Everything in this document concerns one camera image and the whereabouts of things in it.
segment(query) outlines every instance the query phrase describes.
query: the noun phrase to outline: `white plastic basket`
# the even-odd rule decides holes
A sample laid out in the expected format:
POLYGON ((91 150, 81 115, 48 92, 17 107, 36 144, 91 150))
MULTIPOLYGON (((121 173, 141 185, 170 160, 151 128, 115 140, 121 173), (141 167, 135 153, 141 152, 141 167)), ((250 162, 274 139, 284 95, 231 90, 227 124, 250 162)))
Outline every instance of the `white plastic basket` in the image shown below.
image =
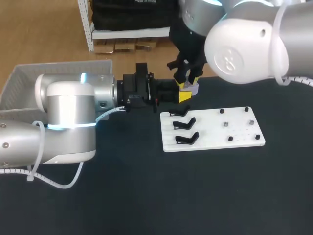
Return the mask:
POLYGON ((37 77, 43 73, 112 74, 112 60, 16 65, 0 95, 0 119, 47 123, 35 100, 37 77))

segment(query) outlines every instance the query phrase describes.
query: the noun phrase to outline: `black bag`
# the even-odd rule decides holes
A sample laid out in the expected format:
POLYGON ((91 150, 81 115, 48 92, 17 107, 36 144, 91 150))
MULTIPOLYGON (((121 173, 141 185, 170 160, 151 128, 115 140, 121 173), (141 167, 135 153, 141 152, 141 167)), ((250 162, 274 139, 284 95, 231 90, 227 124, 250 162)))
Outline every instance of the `black bag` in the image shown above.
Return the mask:
POLYGON ((96 30, 136 30, 171 25, 178 16, 177 0, 92 0, 96 30))

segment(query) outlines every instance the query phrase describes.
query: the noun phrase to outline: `silver screw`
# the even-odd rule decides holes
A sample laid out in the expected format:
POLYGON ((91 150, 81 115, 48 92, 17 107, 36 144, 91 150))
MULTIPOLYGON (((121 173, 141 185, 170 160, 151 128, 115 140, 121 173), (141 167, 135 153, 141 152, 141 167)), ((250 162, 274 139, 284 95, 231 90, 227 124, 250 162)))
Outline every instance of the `silver screw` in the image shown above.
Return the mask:
POLYGON ((4 144, 2 145, 2 147, 3 147, 3 148, 8 148, 8 147, 9 147, 9 143, 4 143, 4 144))

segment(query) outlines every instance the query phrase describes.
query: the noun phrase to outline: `robot logo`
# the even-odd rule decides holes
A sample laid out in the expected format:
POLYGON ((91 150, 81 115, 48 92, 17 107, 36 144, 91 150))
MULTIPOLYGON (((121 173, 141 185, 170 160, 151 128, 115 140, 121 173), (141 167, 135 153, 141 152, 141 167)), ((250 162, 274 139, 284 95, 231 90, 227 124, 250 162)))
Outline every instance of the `robot logo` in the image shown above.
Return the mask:
POLYGON ((220 71, 229 75, 236 75, 243 67, 241 55, 231 47, 218 50, 214 55, 214 61, 220 71))

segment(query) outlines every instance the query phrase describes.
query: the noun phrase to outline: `white cable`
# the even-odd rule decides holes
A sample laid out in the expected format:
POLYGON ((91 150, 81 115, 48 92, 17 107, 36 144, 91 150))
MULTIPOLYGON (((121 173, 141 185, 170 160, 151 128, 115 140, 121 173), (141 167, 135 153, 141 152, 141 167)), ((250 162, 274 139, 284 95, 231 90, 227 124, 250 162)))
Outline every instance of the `white cable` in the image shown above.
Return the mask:
POLYGON ((41 162, 41 158, 43 157, 44 154, 44 146, 45 146, 45 126, 41 121, 34 121, 33 125, 39 124, 40 127, 40 142, 39 142, 39 151, 38 155, 35 161, 35 165, 31 171, 31 173, 27 177, 27 181, 34 181, 34 175, 39 167, 39 164, 41 162))
POLYGON ((313 87, 313 79, 310 79, 307 77, 287 77, 286 80, 292 81, 292 82, 303 83, 305 85, 313 87))
MULTIPOLYGON (((114 109, 111 109, 109 111, 106 111, 105 113, 103 113, 101 116, 99 116, 97 119, 96 119, 96 123, 98 123, 101 119, 103 119, 105 116, 109 115, 109 114, 112 114, 112 113, 115 113, 115 112, 124 112, 125 111, 125 107, 124 106, 121 106, 121 107, 117 107, 117 108, 114 108, 114 109)), ((40 164, 40 161, 43 157, 43 153, 44 153, 44 145, 45 145, 45 127, 43 125, 42 122, 40 121, 35 121, 33 122, 33 125, 36 125, 36 124, 39 124, 39 127, 40 127, 40 131, 41 131, 41 136, 40 136, 40 143, 39 143, 39 151, 38 151, 38 155, 37 155, 37 158, 36 158, 36 161, 35 161, 35 165, 33 167, 33 169, 31 170, 31 166, 27 166, 27 169, 28 170, 24 170, 24 169, 0 169, 0 174, 23 174, 23 175, 27 175, 27 180, 28 181, 33 181, 34 180, 34 177, 46 182, 47 184, 50 184, 56 188, 60 188, 60 189, 68 189, 68 188, 71 188, 77 181, 79 175, 80 175, 80 172, 82 171, 82 168, 83 168, 83 164, 84 162, 81 162, 79 163, 79 166, 78 166, 78 169, 76 171, 76 174, 72 180, 71 183, 69 183, 68 185, 61 185, 61 184, 58 184, 50 179, 48 179, 47 177, 37 173, 37 169, 38 169, 38 166, 40 164)))
POLYGON ((125 110, 125 106, 121 106, 121 107, 117 107, 111 110, 106 111, 105 113, 103 113, 102 115, 100 115, 97 119, 96 119, 96 123, 98 123, 99 121, 101 121, 105 116, 115 113, 115 112, 124 112, 125 110))
POLYGON ((278 51, 279 48, 279 31, 280 25, 282 22, 283 15, 287 8, 287 4, 283 3, 281 7, 278 9, 274 23, 273 23, 273 30, 271 35, 271 43, 270 43, 270 51, 271 51, 271 64, 272 64, 272 71, 274 73, 274 77, 276 82, 281 86, 289 85, 290 81, 286 78, 282 78, 280 74, 280 53, 278 51))
MULTIPOLYGON (((50 184, 56 188, 60 188, 60 189, 68 189, 68 188, 71 188, 77 181, 78 177, 79 177, 79 174, 82 170, 82 167, 83 167, 83 164, 84 163, 79 163, 79 166, 78 166, 78 169, 77 169, 77 172, 74 176, 74 179, 72 180, 72 182, 70 182, 68 185, 61 185, 61 184, 58 184, 48 178, 46 178, 45 176, 39 174, 39 173, 35 173, 34 174, 34 177, 46 182, 47 184, 50 184)), ((29 170, 24 170, 24 169, 0 169, 0 174, 23 174, 23 175, 30 175, 31 171, 29 170)))

